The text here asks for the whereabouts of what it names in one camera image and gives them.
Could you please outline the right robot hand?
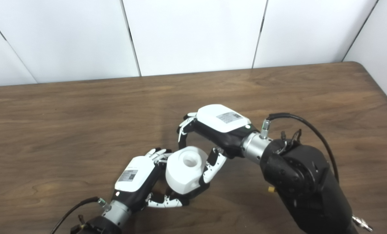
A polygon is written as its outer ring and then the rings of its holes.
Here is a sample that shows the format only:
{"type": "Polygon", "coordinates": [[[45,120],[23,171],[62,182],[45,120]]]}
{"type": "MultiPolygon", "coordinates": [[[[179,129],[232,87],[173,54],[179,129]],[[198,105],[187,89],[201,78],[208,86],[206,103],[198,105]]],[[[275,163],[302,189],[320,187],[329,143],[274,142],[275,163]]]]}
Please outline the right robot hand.
{"type": "Polygon", "coordinates": [[[176,132],[179,149],[187,147],[187,136],[191,132],[216,145],[200,176],[200,185],[210,183],[227,159],[241,157],[259,164],[264,151],[264,146],[259,143],[260,131],[250,119],[220,104],[206,105],[187,113],[176,132]]]}

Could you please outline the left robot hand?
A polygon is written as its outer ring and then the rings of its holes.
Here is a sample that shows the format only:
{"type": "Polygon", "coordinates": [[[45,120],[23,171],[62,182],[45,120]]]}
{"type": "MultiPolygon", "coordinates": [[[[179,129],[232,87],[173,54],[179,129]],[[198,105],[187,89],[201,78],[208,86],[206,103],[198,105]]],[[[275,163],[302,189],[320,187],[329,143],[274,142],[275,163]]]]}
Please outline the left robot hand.
{"type": "Polygon", "coordinates": [[[112,201],[122,203],[131,213],[145,207],[173,208],[188,206],[189,200],[170,194],[153,192],[172,150],[153,148],[147,154],[132,158],[114,185],[112,201]]]}

